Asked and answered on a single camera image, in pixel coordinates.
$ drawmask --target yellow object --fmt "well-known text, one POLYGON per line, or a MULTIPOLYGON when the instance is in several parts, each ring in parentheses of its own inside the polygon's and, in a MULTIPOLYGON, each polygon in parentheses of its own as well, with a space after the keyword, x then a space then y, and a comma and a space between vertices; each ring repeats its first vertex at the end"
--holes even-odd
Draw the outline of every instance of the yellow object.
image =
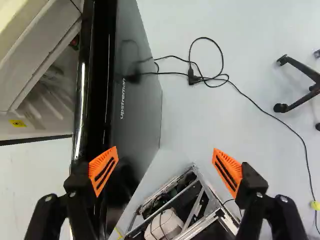
POLYGON ((119 230, 118 230, 116 227, 115 227, 114 229, 115 229, 115 231, 119 234, 117 240, 123 239, 124 237, 121 235, 121 233, 119 232, 119 230))
POLYGON ((310 205, 314 210, 320 211, 320 201, 312 201, 310 205))
POLYGON ((22 120, 9 120, 9 122, 16 128, 26 127, 22 120))

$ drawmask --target metal frame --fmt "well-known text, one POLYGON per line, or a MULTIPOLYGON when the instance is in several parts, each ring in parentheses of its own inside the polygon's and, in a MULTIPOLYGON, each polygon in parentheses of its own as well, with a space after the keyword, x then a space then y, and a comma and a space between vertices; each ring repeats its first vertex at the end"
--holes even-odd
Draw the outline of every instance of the metal frame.
POLYGON ((204 230, 206 227, 208 227, 210 224, 214 223, 215 221, 219 221, 219 223, 224 227, 226 231, 228 231, 230 234, 236 236, 238 232, 238 227, 240 225, 240 221, 237 217, 235 217, 234 214, 231 213, 223 204, 222 201, 218 198, 218 196, 215 194, 214 190, 212 190, 207 185, 207 180, 204 178, 204 176, 200 173, 198 167, 195 164, 192 164, 190 167, 188 167, 183 174, 176 176, 172 178, 170 181, 168 181, 166 184, 164 184, 160 189, 158 189, 154 194, 152 194, 150 197, 148 197, 141 206, 134 212, 130 225, 125 233, 125 239, 135 237, 138 233, 136 232, 139 228, 141 228, 143 225, 149 224, 149 222, 152 221, 152 219, 157 216, 161 211, 166 209, 173 201, 178 199, 183 193, 185 193, 190 188, 196 187, 195 184, 201 184, 201 189, 199 191, 199 194, 197 196, 197 199, 195 203, 193 204, 193 207, 188 215, 188 218, 182 228, 181 233, 173 238, 173 240, 189 240, 193 238, 195 235, 200 233, 202 230, 204 230), (181 180, 185 175, 189 173, 194 173, 197 178, 189 184, 185 189, 183 189, 181 192, 179 192, 176 196, 174 196, 170 201, 168 201, 165 205, 163 205, 161 208, 159 208, 157 211, 155 211, 152 215, 150 215, 147 219, 143 221, 143 223, 136 226, 134 229, 132 229, 132 226, 134 225, 135 219, 137 215, 142 215, 144 210, 146 210, 150 205, 154 202, 154 200, 157 199, 157 197, 163 193, 168 192, 170 189, 172 189, 176 184, 181 180), (203 194, 206 194, 209 201, 206 206, 206 209, 204 211, 204 215, 201 219, 199 219, 197 222, 192 224, 189 227, 189 224, 192 220, 192 217, 194 216, 194 213, 197 211, 200 200, 203 196, 203 194))

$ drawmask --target metal bolt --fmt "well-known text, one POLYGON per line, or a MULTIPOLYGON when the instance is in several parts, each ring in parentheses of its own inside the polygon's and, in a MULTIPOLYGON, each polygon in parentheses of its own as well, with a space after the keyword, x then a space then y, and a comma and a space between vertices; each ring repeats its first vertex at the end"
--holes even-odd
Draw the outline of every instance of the metal bolt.
POLYGON ((282 202, 287 203, 288 199, 285 196, 280 196, 282 202))
POLYGON ((258 198, 261 198, 261 199, 264 197, 264 196, 262 196, 262 194, 261 194, 260 192, 257 192, 257 193, 256 193, 256 196, 257 196, 258 198))
POLYGON ((49 196, 47 196, 47 197, 44 199, 44 201, 45 201, 45 202, 49 202, 51 199, 52 199, 52 196, 49 195, 49 196))
POLYGON ((76 195, 76 192, 73 191, 73 192, 71 192, 71 193, 69 194, 69 197, 70 197, 70 198, 73 198, 75 195, 76 195))

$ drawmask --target white cabinet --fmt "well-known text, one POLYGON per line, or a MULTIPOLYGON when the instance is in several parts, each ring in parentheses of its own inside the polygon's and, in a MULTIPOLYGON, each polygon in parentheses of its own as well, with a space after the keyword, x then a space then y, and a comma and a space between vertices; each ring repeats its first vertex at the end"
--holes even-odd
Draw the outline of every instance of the white cabinet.
POLYGON ((70 0, 0 0, 0 141, 72 133, 80 28, 70 0))

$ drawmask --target yellow warning sticker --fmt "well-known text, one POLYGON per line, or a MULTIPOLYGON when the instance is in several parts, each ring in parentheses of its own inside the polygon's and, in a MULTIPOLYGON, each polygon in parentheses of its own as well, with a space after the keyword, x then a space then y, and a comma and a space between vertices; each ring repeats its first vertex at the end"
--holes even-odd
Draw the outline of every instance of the yellow warning sticker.
POLYGON ((16 128, 26 127, 22 120, 9 120, 9 122, 16 128))

